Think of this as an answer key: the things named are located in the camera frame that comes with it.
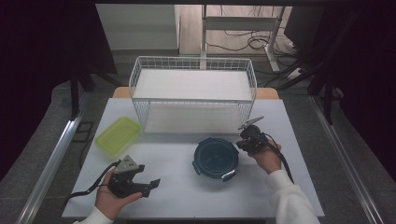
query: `yellow-green lid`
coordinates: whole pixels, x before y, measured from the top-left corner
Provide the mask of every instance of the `yellow-green lid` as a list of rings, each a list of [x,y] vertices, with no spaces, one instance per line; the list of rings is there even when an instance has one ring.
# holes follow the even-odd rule
[[[137,122],[121,117],[96,137],[95,144],[114,157],[132,143],[139,131],[140,125]]]

